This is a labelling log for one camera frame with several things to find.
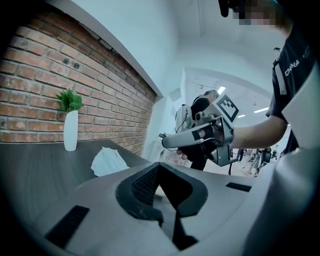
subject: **crumpled paper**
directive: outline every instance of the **crumpled paper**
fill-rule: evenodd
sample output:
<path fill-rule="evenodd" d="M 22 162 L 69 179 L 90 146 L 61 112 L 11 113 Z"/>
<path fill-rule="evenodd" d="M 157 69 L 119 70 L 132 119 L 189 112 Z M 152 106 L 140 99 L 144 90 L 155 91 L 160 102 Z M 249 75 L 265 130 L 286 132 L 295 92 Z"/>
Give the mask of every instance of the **crumpled paper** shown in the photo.
<path fill-rule="evenodd" d="M 100 152 L 94 157 L 91 165 L 91 169 L 98 177 L 120 172 L 128 168 L 118 151 L 107 147 L 102 147 Z"/>

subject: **dark tabletop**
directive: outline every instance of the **dark tabletop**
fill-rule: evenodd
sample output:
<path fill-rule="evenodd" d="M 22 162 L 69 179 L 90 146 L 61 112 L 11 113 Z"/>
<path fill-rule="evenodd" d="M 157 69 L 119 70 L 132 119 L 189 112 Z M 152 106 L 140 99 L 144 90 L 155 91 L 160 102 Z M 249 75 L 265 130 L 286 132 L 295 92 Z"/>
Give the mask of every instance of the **dark tabletop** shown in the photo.
<path fill-rule="evenodd" d="M 63 143 L 0 144 L 0 182 L 14 210 L 30 223 L 84 182 L 98 152 L 118 150 L 128 167 L 149 163 L 111 140 L 81 141 L 68 152 Z"/>

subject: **white ceiling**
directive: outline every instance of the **white ceiling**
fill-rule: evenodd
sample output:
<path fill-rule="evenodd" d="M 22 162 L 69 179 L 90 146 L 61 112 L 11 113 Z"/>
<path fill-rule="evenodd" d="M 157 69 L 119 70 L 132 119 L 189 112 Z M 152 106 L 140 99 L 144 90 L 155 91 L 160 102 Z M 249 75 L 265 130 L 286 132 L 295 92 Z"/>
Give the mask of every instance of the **white ceiling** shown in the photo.
<path fill-rule="evenodd" d="M 247 48 L 258 48 L 273 52 L 274 47 L 281 48 L 283 35 L 267 26 L 239 25 L 233 18 L 222 17 L 218 0 L 168 0 L 176 18 L 181 38 L 208 38 L 228 41 Z"/>

